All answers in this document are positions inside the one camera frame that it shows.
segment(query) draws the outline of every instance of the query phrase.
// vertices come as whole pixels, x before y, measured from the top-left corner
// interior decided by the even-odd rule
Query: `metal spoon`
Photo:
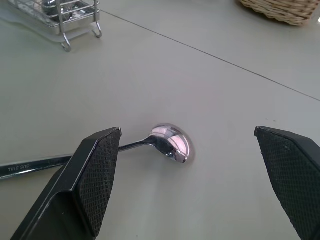
[[[193,149],[191,149],[190,139],[183,134],[181,129],[168,123],[162,123],[155,126],[149,136],[141,141],[120,146],[119,152],[143,145],[153,146],[168,158],[179,163],[185,163],[194,154]],[[61,166],[68,162],[72,156],[73,155],[71,154],[54,156],[36,161],[2,165],[0,166],[0,180]]]

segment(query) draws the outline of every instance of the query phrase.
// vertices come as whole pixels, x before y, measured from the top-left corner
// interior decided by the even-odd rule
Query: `metal wire basket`
[[[97,38],[102,37],[98,0],[8,0],[8,2],[33,24],[51,34],[63,36],[64,42],[61,45],[66,52],[71,51],[66,36],[69,31],[96,23],[98,33],[93,32]]]

